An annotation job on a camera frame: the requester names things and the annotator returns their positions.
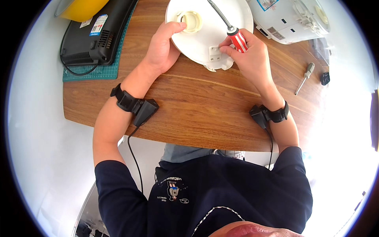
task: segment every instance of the navy blue t-shirt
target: navy blue t-shirt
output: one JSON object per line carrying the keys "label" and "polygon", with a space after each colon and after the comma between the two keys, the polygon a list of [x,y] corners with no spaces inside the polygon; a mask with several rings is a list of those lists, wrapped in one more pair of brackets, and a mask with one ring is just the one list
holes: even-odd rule
{"label": "navy blue t-shirt", "polygon": [[[152,187],[149,201],[123,163],[97,164],[99,210],[110,237],[190,237],[217,206],[233,209],[245,221],[301,233],[312,213],[312,193],[299,147],[285,149],[272,171],[219,155],[159,164],[168,172]],[[209,236],[240,220],[228,209],[215,209],[193,236]]]}

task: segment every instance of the red and white screwdriver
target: red and white screwdriver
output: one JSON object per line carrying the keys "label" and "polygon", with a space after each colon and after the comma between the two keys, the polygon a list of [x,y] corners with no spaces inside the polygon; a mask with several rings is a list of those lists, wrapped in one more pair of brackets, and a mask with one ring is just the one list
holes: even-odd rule
{"label": "red and white screwdriver", "polygon": [[232,40],[232,43],[236,47],[236,50],[238,50],[240,53],[244,53],[247,50],[247,43],[245,40],[245,37],[241,34],[241,31],[237,28],[232,26],[229,21],[225,18],[224,14],[220,11],[220,9],[212,2],[211,0],[208,0],[209,4],[215,9],[215,11],[219,14],[221,19],[225,22],[226,26],[228,26],[227,35]]}

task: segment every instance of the wooden tabletop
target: wooden tabletop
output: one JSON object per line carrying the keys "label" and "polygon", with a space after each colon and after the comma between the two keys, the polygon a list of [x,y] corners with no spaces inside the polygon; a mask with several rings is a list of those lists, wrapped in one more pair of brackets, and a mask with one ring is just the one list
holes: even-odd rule
{"label": "wooden tabletop", "polygon": [[[169,0],[139,0],[126,32],[116,80],[63,83],[64,116],[94,126],[110,91],[145,56],[150,39],[164,21]],[[284,45],[254,34],[268,47],[271,72],[279,92],[290,106],[299,130],[300,146],[310,147],[325,111],[327,86],[319,77],[327,70],[310,53],[307,41]],[[294,95],[310,62],[315,71]],[[261,99],[257,89],[240,73],[236,64],[229,70],[210,72],[184,55],[147,92],[159,110],[135,133],[135,137],[186,146],[238,151],[270,151],[271,143],[248,111]],[[126,135],[134,130],[130,125]]]}

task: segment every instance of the black wrist strap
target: black wrist strap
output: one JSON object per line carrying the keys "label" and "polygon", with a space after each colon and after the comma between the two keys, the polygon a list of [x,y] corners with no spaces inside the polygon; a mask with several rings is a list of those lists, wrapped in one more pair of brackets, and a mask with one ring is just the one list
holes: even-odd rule
{"label": "black wrist strap", "polygon": [[273,122],[282,122],[283,120],[287,120],[289,111],[287,101],[285,101],[284,108],[278,109],[276,111],[269,111],[264,105],[261,105],[259,108],[262,110],[266,121],[271,120]]}
{"label": "black wrist strap", "polygon": [[143,100],[134,98],[128,92],[122,91],[121,83],[118,84],[115,88],[112,89],[111,97],[116,96],[117,98],[117,106],[126,112],[132,112],[133,114],[137,114],[141,105],[143,104]]}

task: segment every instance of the cutting mat grid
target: cutting mat grid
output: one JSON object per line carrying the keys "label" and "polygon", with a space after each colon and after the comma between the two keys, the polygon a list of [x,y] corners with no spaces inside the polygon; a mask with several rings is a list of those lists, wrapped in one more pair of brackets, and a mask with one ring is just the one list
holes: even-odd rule
{"label": "cutting mat grid", "polygon": [[[85,76],[75,76],[69,73],[66,69],[63,69],[63,82],[84,81],[84,80],[114,80],[117,78],[122,45],[124,44],[126,30],[128,29],[130,18],[132,17],[135,7],[136,6],[134,6],[128,18],[128,21],[125,24],[124,31],[122,32],[122,36],[120,39],[120,43],[117,47],[116,57],[114,59],[114,62],[111,65],[99,65],[95,68],[95,70],[93,70],[92,72],[90,72],[89,74]],[[84,72],[89,71],[92,67],[93,65],[69,66],[68,68],[75,73],[84,73]]]}

